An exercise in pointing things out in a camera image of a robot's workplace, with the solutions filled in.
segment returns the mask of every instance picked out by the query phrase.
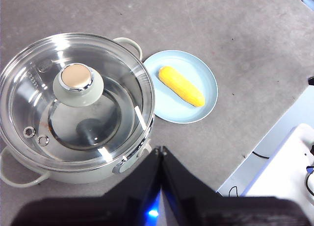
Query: glass lid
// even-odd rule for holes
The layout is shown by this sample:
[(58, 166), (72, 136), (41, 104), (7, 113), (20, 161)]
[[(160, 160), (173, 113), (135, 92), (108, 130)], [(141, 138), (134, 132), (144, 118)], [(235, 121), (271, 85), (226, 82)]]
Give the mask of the glass lid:
[(154, 103), (149, 74), (124, 47), (96, 35), (59, 34), (3, 70), (0, 130), (36, 165), (91, 170), (140, 144)]

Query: pot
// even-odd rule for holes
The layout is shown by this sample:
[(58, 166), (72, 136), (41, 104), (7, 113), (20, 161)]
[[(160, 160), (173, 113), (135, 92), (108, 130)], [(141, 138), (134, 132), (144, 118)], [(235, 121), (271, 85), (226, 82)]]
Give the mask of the pot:
[[(118, 43), (132, 45), (139, 59)], [(6, 154), (41, 176), (90, 183), (118, 174), (151, 151), (152, 80), (140, 46), (83, 33), (42, 39), (17, 54), (0, 79), (0, 133)]]

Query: plate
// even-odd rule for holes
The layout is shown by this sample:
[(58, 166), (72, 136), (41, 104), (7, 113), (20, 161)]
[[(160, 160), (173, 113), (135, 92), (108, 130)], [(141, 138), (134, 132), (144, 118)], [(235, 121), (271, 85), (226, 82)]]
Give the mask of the plate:
[[(194, 55), (180, 50), (165, 50), (153, 54), (144, 62), (155, 89), (156, 116), (173, 123), (188, 124), (206, 117), (215, 107), (218, 98), (216, 79), (209, 67)], [(188, 78), (205, 97), (203, 107), (195, 107), (181, 99), (159, 78), (159, 69), (171, 66)]]

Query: countertop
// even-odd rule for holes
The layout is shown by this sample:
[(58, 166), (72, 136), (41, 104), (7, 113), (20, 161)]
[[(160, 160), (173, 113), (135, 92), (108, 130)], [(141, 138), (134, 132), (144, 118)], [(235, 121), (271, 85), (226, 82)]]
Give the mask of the countertop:
[[(313, 23), (300, 0), (1, 0), (1, 69), (27, 45), (62, 32), (129, 37), (144, 60), (161, 50), (199, 57), (217, 80), (215, 109), (189, 125), (156, 118), (151, 144), (166, 145), (217, 190), (307, 87)], [(32, 176), (9, 158), (4, 165), (12, 178)], [(100, 196), (130, 171), (84, 185), (46, 180), (15, 189), (1, 182), (1, 225), (29, 201)]]

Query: yellow food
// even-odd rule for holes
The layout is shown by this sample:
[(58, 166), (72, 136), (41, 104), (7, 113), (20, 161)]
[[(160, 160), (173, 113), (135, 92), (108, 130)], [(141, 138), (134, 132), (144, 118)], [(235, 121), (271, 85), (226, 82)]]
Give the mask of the yellow food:
[(173, 67), (162, 67), (159, 70), (158, 77), (186, 102), (196, 107), (205, 105), (205, 98), (202, 92)]

